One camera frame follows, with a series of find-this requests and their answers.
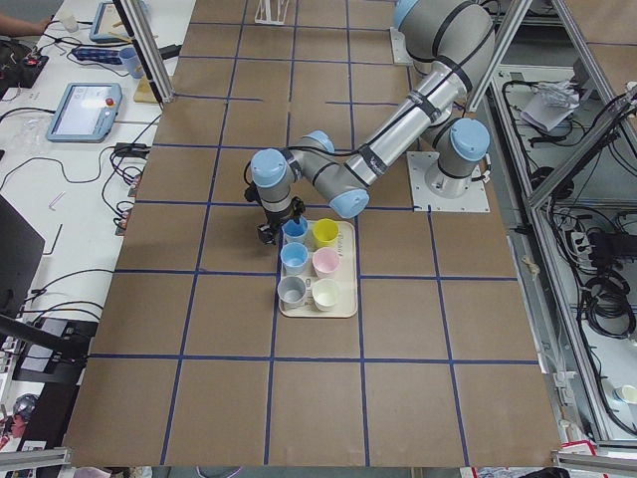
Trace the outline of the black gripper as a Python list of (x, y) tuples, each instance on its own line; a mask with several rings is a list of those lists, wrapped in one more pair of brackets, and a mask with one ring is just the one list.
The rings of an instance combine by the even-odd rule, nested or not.
[(276, 245), (283, 225), (290, 219), (295, 227), (304, 227), (304, 202), (298, 198), (287, 198), (282, 202), (271, 203), (261, 199), (260, 205), (264, 209), (266, 222), (257, 227), (260, 241), (267, 245)]

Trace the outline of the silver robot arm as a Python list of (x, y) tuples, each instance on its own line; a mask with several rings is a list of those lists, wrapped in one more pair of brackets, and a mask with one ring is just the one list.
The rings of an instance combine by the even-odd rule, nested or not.
[(253, 155), (245, 197), (264, 209), (266, 221), (257, 228), (263, 243), (275, 243), (281, 227), (304, 213), (303, 202), (291, 192), (301, 179), (338, 216), (357, 216), (368, 204), (369, 187), (426, 129), (444, 130), (454, 101), (466, 97), (485, 76), (494, 54), (495, 26), (477, 2), (400, 1), (394, 24), (405, 37), (408, 55), (430, 63), (430, 73), (345, 161), (321, 130), (305, 134), (294, 145)]

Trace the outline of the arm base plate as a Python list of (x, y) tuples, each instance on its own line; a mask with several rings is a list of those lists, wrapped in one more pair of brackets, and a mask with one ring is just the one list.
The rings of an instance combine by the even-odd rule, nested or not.
[(397, 66), (412, 66), (413, 60), (407, 52), (405, 36), (395, 27), (389, 28), (389, 36), (393, 64)]
[(472, 175), (455, 179), (439, 169), (439, 153), (408, 151), (407, 168), (413, 209), (420, 212), (489, 213), (487, 180), (478, 163)]

